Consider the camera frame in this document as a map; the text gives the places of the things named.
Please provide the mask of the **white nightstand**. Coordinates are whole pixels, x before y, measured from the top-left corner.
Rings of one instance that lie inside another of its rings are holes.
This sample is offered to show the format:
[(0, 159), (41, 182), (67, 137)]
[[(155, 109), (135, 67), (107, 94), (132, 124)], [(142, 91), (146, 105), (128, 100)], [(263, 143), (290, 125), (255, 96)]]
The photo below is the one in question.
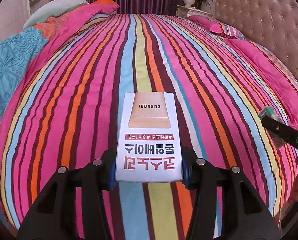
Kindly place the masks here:
[(214, 15), (209, 12), (205, 12), (199, 9), (194, 9), (192, 7), (185, 7), (183, 5), (178, 5), (177, 10), (176, 10), (176, 16), (177, 17), (182, 17), (182, 18), (188, 18), (189, 16), (194, 16), (194, 15), (200, 15), (200, 16), (205, 16), (208, 18), (214, 18)]

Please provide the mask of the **blue patterned quilt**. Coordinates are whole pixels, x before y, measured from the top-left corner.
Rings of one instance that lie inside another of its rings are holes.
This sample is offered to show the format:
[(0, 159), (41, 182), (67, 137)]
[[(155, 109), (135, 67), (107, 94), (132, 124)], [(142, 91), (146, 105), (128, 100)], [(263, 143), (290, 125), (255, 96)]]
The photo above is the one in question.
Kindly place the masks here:
[(39, 29), (30, 27), (0, 43), (0, 123), (28, 64), (47, 42)]

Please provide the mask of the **pale green pillow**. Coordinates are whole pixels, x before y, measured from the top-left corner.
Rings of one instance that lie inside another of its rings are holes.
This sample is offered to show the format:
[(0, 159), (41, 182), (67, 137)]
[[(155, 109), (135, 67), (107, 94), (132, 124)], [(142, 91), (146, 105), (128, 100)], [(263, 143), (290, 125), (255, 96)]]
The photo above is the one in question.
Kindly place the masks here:
[(23, 29), (32, 27), (39, 23), (45, 23), (50, 17), (58, 17), (66, 12), (73, 11), (74, 9), (86, 5), (86, 0), (53, 0), (43, 5), (35, 11), (30, 18), (26, 21)]

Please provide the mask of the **beige tufted headboard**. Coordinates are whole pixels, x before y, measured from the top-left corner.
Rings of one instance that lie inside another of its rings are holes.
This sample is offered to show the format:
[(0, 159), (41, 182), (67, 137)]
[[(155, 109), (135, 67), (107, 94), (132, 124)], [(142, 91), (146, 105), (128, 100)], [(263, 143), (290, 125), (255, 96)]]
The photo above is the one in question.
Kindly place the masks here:
[(271, 51), (298, 81), (296, 0), (216, 0), (215, 18)]

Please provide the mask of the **teal rectangular box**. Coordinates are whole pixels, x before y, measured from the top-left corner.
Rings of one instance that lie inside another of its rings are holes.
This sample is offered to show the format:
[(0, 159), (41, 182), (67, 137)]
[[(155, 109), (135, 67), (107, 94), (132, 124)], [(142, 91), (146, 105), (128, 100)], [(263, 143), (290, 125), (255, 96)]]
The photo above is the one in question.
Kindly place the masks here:
[(281, 122), (276, 111), (271, 106), (264, 107), (259, 113), (259, 118), (263, 128), (268, 130), (276, 149), (280, 149), (286, 144), (287, 139), (286, 126)]

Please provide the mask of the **colourful striped bed sheet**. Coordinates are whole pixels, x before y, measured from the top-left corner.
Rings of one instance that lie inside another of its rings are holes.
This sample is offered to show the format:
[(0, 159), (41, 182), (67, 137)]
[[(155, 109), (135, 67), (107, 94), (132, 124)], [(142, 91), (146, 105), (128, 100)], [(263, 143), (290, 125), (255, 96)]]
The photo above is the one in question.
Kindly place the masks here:
[(0, 211), (20, 227), (62, 166), (82, 168), (121, 145), (105, 193), (114, 239), (183, 239), (193, 194), (180, 146), (238, 166), (273, 217), (298, 173), (259, 113), (298, 130), (298, 82), (269, 50), (220, 37), (202, 18), (67, 13), (0, 43)]

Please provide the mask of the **white box Korean red text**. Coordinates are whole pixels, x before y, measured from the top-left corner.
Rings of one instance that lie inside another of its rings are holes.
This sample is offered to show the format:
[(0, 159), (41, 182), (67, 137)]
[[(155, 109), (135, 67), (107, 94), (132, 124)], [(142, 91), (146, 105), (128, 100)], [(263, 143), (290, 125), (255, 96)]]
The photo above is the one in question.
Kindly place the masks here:
[(172, 93), (125, 94), (115, 179), (131, 183), (182, 180), (178, 117)]

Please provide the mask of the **pink pillow near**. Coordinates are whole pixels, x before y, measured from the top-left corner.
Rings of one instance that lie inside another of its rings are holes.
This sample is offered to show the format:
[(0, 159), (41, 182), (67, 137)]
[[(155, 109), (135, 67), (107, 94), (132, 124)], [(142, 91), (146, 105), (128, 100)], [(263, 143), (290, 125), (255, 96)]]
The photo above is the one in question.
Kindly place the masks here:
[(283, 105), (289, 125), (298, 130), (298, 81), (288, 68), (258, 43), (228, 38), (224, 42), (246, 59), (268, 83)]

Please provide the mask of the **pink striped pillow far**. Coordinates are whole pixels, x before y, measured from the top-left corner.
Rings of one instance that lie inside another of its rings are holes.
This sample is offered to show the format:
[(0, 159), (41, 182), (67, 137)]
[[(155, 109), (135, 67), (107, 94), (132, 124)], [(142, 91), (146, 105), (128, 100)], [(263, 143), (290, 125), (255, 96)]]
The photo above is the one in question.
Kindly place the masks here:
[(188, 19), (194, 22), (195, 24), (201, 26), (209, 33), (216, 34), (218, 36), (228, 38), (228, 39), (234, 39), (234, 38), (239, 40), (245, 39), (242, 32), (239, 31), (238, 29), (228, 24), (224, 24), (213, 18), (208, 18), (200, 15), (193, 15), (193, 16), (189, 16)]

